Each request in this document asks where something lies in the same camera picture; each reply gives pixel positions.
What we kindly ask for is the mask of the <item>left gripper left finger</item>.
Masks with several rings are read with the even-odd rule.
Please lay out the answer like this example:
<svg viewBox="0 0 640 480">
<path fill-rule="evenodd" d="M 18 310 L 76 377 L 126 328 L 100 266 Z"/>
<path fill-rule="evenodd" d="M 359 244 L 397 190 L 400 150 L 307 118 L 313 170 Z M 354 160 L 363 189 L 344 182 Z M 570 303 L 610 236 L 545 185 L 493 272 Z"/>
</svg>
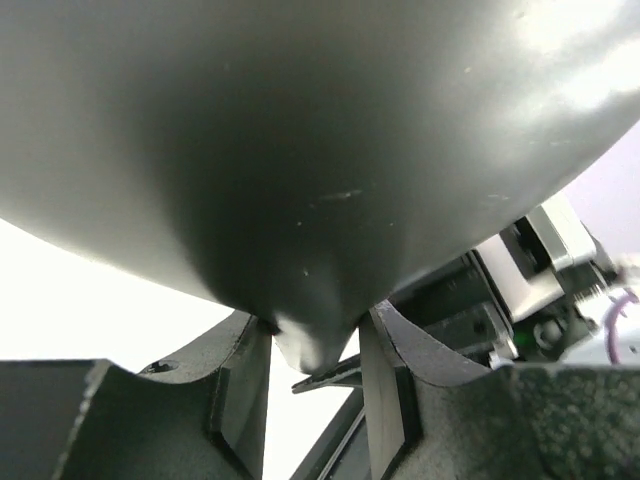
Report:
<svg viewBox="0 0 640 480">
<path fill-rule="evenodd" d="M 270 357 L 235 311 L 138 374 L 96 362 L 53 478 L 261 478 Z"/>
</svg>

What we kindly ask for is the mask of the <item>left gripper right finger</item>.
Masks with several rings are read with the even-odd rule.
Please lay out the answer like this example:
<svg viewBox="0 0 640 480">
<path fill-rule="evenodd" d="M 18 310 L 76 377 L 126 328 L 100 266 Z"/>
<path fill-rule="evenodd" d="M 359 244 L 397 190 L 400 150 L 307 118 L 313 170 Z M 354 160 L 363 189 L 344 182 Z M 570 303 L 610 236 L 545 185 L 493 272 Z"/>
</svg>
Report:
<svg viewBox="0 0 640 480">
<path fill-rule="evenodd" d="M 490 369 L 391 304 L 360 323 L 376 479 L 635 479 L 639 373 L 630 367 Z"/>
</svg>

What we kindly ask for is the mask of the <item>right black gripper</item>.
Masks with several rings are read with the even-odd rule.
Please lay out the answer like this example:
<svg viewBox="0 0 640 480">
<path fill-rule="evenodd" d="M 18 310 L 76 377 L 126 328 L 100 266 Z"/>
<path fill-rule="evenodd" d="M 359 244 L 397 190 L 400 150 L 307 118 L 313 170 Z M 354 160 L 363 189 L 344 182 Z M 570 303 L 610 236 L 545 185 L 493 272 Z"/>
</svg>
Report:
<svg viewBox="0 0 640 480">
<path fill-rule="evenodd" d="M 477 252 L 468 252 L 394 294 L 410 322 L 457 353 L 489 366 L 518 358 L 506 303 Z M 361 388 L 361 356 L 340 361 L 291 387 L 301 394 L 325 387 Z"/>
</svg>

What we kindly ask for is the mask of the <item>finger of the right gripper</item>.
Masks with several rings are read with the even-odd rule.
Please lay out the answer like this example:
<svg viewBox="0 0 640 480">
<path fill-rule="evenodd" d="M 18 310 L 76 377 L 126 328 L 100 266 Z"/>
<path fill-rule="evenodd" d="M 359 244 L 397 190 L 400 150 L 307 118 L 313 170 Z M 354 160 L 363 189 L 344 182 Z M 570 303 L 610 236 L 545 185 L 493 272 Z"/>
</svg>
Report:
<svg viewBox="0 0 640 480">
<path fill-rule="evenodd" d="M 364 399 L 354 389 L 297 467 L 291 480 L 366 480 L 370 457 Z"/>
</svg>

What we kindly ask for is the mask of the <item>grey shower head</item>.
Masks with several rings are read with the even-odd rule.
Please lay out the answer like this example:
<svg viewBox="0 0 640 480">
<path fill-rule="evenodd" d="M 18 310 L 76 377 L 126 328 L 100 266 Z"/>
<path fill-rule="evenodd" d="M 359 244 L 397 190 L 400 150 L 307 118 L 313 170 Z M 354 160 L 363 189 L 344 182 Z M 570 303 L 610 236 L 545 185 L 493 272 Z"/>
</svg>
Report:
<svg viewBox="0 0 640 480">
<path fill-rule="evenodd" d="M 1 5 L 2 218 L 304 373 L 638 119 L 635 1 Z"/>
</svg>

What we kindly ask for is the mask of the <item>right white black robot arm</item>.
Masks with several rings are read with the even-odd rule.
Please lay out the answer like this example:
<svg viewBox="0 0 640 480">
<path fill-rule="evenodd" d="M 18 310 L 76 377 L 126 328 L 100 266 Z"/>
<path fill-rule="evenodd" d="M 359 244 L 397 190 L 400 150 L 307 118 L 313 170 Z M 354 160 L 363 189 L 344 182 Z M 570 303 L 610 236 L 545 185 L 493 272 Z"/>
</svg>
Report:
<svg viewBox="0 0 640 480">
<path fill-rule="evenodd" d="M 515 326 L 478 254 L 422 292 L 383 302 L 359 325 L 360 351 L 296 384 L 350 395 L 295 471 L 298 479 L 635 479 L 639 371 L 568 366 L 589 332 L 584 293 L 616 279 L 596 266 Z"/>
</svg>

